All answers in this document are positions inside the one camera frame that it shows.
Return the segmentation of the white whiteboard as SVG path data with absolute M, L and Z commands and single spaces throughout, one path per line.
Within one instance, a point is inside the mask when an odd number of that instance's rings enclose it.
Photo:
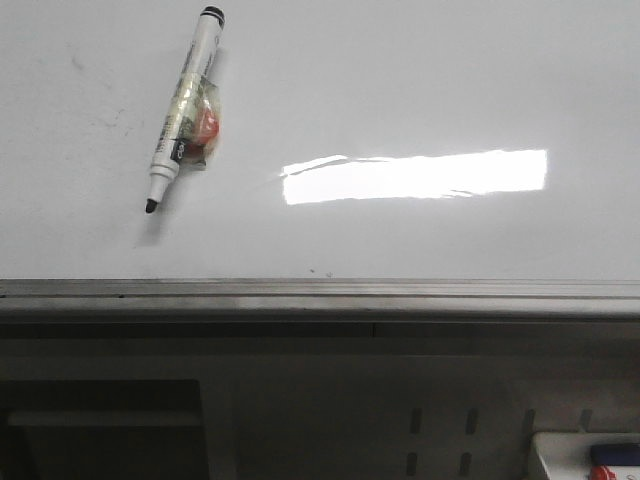
M 224 1 L 221 132 L 146 213 L 200 1 L 1 5 L 1 312 L 639 312 L 635 1 Z

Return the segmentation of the blue eraser in tray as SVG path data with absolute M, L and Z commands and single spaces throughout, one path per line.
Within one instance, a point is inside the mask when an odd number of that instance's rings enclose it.
M 639 467 L 640 446 L 638 443 L 593 445 L 590 458 L 594 466 Z

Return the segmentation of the red item in tray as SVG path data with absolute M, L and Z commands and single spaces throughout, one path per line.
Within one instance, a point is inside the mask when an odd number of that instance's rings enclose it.
M 588 476 L 589 480 L 617 480 L 617 473 L 606 465 L 592 466 Z

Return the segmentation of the white tray with erasers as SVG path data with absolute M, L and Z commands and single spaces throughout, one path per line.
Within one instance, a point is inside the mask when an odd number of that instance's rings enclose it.
M 592 446 L 638 442 L 638 433 L 538 432 L 531 441 L 527 479 L 588 479 Z

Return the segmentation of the white black whiteboard marker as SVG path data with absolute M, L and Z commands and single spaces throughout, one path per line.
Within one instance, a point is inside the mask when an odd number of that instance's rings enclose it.
M 170 100 L 150 165 L 145 212 L 155 212 L 182 166 L 204 166 L 221 126 L 218 87 L 210 80 L 225 25 L 223 11 L 205 7 Z

